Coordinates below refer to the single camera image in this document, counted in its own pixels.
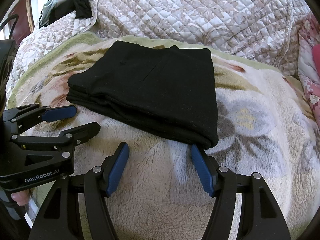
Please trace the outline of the person's left hand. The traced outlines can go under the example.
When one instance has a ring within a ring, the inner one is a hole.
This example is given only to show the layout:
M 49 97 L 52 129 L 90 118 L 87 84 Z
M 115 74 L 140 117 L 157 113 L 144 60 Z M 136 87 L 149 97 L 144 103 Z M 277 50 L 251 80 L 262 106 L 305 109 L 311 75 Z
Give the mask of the person's left hand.
M 30 190 L 24 190 L 11 194 L 12 200 L 14 200 L 18 206 L 25 206 L 30 199 Z

